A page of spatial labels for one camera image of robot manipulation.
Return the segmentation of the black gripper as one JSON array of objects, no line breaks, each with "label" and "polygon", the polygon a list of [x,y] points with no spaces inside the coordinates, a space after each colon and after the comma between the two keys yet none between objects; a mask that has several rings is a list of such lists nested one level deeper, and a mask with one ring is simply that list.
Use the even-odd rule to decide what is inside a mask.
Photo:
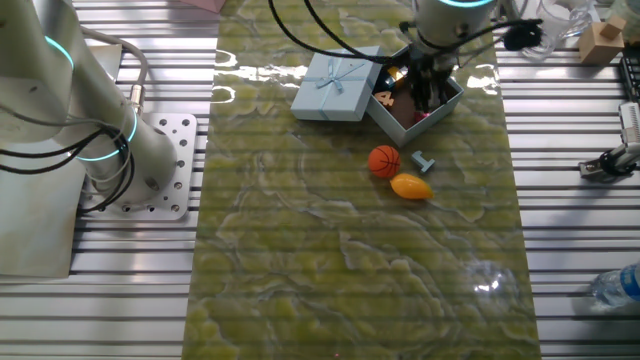
[{"label": "black gripper", "polygon": [[[411,96],[417,111],[433,111],[447,102],[445,87],[453,68],[454,59],[447,54],[435,56],[419,49],[410,50]],[[430,84],[423,76],[432,76]]]}]

